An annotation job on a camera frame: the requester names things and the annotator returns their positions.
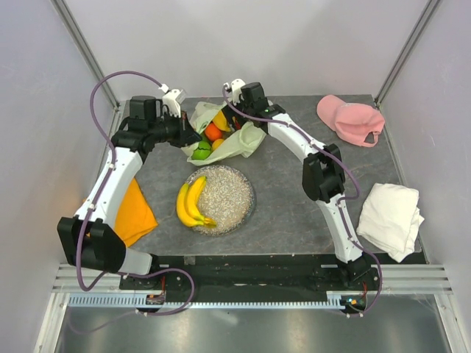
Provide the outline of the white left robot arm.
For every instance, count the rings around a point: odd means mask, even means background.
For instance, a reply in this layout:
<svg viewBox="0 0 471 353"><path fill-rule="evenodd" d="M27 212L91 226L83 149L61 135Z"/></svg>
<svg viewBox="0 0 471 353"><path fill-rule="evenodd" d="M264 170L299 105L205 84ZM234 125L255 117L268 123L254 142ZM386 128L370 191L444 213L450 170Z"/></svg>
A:
<svg viewBox="0 0 471 353"><path fill-rule="evenodd" d="M128 187L155 145L182 148L201 141L181 109L184 98L183 90L173 89L161 99L130 99L129 115L110 139L112 148L92 191L73 217L63 217L57 225L68 264L136 274L136 281L146 289L160 284L158 258L127 248L114 228Z"/></svg>

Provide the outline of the translucent green plastic bag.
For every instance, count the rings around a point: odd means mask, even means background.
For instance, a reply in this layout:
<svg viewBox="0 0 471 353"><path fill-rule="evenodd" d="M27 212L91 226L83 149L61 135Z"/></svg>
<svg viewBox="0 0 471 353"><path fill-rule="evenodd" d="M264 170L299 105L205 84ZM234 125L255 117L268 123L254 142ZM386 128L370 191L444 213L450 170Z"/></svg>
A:
<svg viewBox="0 0 471 353"><path fill-rule="evenodd" d="M213 104L200 101L196 104L195 111L189 119L191 126L201 135L204 129L212 122L215 114L222 111L226 104ZM230 157L241 155L248 158L261 145L266 133L252 122L245 123L241 129L234 132L225 132L224 142L216 150L212 150L211 155L206 160L192 160L191 155L198 143L188 147L182 147L183 153L187 156L187 161L196 166L210 165Z"/></svg>

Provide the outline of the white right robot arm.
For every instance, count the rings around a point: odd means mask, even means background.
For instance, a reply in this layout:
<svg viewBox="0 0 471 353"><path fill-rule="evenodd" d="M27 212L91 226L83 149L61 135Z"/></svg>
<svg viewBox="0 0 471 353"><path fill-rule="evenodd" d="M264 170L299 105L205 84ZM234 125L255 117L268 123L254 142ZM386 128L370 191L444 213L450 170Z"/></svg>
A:
<svg viewBox="0 0 471 353"><path fill-rule="evenodd" d="M300 128L278 104L271 104L259 82L235 79L225 83L223 97L243 122L252 121L268 136L280 141L302 163L302 189L316 202L333 240L340 286L351 290L360 285L370 265L358 241L344 194L345 177L352 176L341 161L339 147L326 145Z"/></svg>

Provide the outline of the yellow fake banana bunch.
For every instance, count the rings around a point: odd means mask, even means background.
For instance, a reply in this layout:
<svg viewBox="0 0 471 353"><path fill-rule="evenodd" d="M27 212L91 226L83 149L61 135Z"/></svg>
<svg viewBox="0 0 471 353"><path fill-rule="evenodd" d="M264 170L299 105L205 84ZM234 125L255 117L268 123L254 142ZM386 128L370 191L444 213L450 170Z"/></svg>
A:
<svg viewBox="0 0 471 353"><path fill-rule="evenodd" d="M216 227L216 222L201 214L197 205L206 182L207 177L200 176L191 185L184 183L179 190L176 203L177 216L186 227Z"/></svg>

